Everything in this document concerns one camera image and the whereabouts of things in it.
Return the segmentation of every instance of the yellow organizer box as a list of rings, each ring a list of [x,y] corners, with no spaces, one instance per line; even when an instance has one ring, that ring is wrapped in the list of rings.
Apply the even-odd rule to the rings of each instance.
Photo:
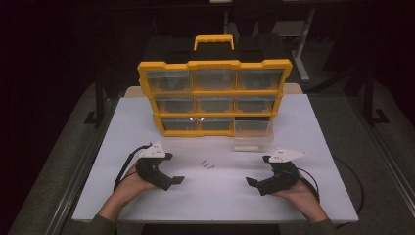
[[[292,64],[277,34],[154,37],[138,66],[164,136],[234,135],[235,120],[278,115]]]

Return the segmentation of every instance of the sleeve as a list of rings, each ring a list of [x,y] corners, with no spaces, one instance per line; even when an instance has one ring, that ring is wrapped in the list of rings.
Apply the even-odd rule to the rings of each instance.
[[[115,224],[96,214],[82,235],[113,235]]]
[[[335,235],[337,234],[335,225],[332,220],[326,219],[310,225],[305,230],[306,235]]]

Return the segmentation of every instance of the yellow handle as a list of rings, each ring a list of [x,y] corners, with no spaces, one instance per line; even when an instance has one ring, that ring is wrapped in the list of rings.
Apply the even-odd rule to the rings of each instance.
[[[195,47],[193,50],[196,51],[196,49],[198,49],[199,42],[229,42],[231,44],[232,50],[234,49],[233,36],[231,34],[196,36]]]

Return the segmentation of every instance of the dark background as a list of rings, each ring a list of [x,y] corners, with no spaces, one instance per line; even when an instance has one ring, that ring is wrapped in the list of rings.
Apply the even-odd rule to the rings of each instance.
[[[0,234],[9,230],[72,109],[98,73],[107,93],[116,96],[138,84],[136,67],[152,34],[222,30],[220,11],[102,15],[80,11],[85,5],[101,6],[91,0],[0,2]],[[413,10],[403,1],[320,6],[309,39],[338,38],[326,70],[371,61],[376,78],[415,123]],[[301,18],[306,11],[290,6],[280,17]]]

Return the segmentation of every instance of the white table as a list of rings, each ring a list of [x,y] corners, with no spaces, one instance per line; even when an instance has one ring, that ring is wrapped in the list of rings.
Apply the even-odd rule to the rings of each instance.
[[[276,147],[302,150],[308,157],[293,161],[318,182],[321,204],[336,223],[358,217],[326,145],[306,95],[285,95],[274,120],[274,144],[269,153],[233,151],[231,137],[162,137],[146,98],[121,98],[91,170],[74,220],[89,221],[112,193],[116,176],[137,147],[161,141],[174,157],[160,164],[168,176],[185,176],[168,191],[145,192],[121,212],[120,220],[143,223],[283,223],[303,216],[283,199],[260,196],[245,177],[272,175],[262,156]],[[201,162],[215,165],[206,169]]]

